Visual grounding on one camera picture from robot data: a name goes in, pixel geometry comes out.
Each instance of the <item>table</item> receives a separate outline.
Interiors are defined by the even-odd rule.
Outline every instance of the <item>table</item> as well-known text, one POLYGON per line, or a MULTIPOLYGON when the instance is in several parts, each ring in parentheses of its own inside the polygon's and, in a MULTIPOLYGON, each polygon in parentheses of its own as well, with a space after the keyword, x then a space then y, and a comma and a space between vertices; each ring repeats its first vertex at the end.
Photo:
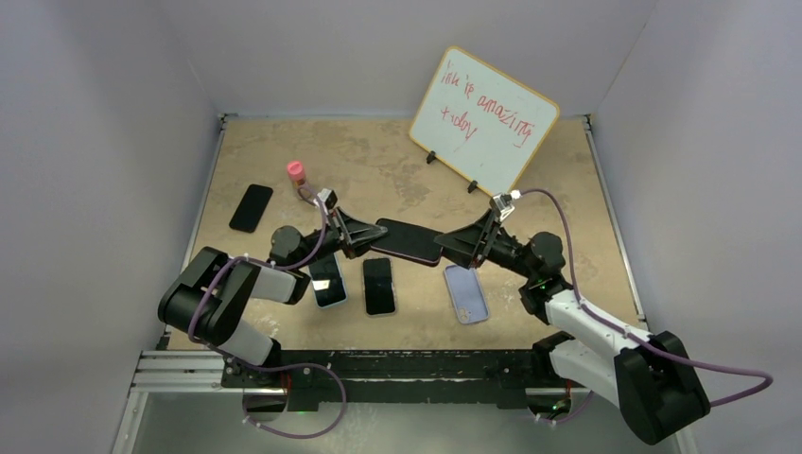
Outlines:
MULTIPOLYGON (((283 225, 303 234, 320 227, 316 209, 299 201, 285 168, 292 160, 306 167, 317 188, 334 189, 340 207, 367 222, 393 218, 448 232, 478 219, 488 196, 466 192, 468 182, 435 162, 408 136, 408 119, 230 119, 202 209, 194 254, 211 246, 229 254, 267 257, 270 236, 283 225), (228 222, 249 184, 270 186, 274 194, 256 232, 231 230, 228 222)), ((636 306, 624 261, 602 193, 599 175, 580 118, 561 119, 537 151, 517 185, 545 187, 566 210, 574 240, 577 279, 583 295, 627 323, 637 323, 636 306)), ((550 201, 529 195, 517 201, 505 227, 519 238, 549 231, 563 238, 550 201)), ((320 309, 307 291, 296 306, 251 299, 244 317, 278 339, 285 349, 517 349, 555 330, 530 316, 518 299, 523 277, 486 263, 479 269, 490 318, 458 322, 443 270, 393 258, 398 310, 370 318, 365 313, 361 262, 338 253, 348 301, 320 309)), ((174 332, 169 349, 196 349, 174 332)))

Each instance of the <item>black smartphone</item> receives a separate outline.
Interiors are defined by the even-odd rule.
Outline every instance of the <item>black smartphone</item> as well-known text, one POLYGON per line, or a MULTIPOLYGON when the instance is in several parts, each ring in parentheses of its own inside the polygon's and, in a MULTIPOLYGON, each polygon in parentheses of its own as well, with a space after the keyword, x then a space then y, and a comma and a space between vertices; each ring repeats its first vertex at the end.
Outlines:
POLYGON ((312 276, 312 288, 315 290, 315 301, 321 309, 345 303, 345 281, 340 272, 340 263, 335 254, 330 254, 309 265, 312 276))
POLYGON ((376 225, 387 227, 387 234, 371 243, 371 249, 428 267, 440 263, 443 247, 434 242, 441 232, 400 220, 379 219, 376 225))
POLYGON ((371 258, 362 262, 365 281, 365 310, 370 316, 395 313, 395 288, 389 258, 371 258))
POLYGON ((267 186, 251 184, 239 201, 239 206, 234 211, 228 226, 240 232, 252 234, 259 225, 259 220, 265 213, 273 190, 267 186))

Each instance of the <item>smartphone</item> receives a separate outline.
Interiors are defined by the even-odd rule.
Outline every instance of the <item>smartphone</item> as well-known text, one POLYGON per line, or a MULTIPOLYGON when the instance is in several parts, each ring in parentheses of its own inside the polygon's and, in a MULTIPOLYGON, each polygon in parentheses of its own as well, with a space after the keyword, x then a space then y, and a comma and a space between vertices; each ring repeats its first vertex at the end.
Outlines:
POLYGON ((371 258, 362 262, 365 281, 365 310, 370 316, 395 313, 395 288, 389 258, 371 258))
POLYGON ((403 258, 427 267, 436 267, 443 246, 434 242, 441 232, 400 220, 379 219, 376 225, 387 227, 387 234, 371 243, 371 249, 393 257, 403 258))
POLYGON ((445 285, 460 323, 479 323, 490 317, 476 270, 449 265, 445 267, 444 275, 445 285))
POLYGON ((265 213, 265 208, 272 195, 273 190, 267 186, 259 184, 248 186, 228 226, 234 230, 252 234, 259 225, 259 220, 265 213))
POLYGON ((312 288, 315 290, 315 301, 318 307, 325 309, 345 303, 345 280, 342 279, 340 262, 335 254, 330 254, 309 265, 312 276, 312 288))

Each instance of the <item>gray floor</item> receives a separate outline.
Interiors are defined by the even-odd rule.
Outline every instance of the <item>gray floor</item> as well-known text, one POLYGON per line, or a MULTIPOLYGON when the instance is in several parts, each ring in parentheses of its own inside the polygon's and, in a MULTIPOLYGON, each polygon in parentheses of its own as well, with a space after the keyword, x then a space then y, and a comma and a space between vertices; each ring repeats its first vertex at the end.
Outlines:
MULTIPOLYGON (((276 428, 309 433, 337 413, 282 415, 276 428)), ((315 440, 288 440, 242 424, 237 394, 151 394, 137 453, 649 453, 679 452, 673 439, 641 443, 618 409, 596 398, 582 417, 557 429, 536 426, 524 411, 492 405, 351 404, 332 432, 315 440)))

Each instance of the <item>whiteboard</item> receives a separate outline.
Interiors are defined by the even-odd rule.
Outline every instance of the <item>whiteboard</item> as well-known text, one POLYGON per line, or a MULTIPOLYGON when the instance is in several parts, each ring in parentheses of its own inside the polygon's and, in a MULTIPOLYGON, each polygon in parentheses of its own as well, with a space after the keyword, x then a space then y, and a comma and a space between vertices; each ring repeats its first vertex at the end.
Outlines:
POLYGON ((410 138, 487 194, 509 192, 560 116, 517 80, 449 47, 410 128, 410 138))

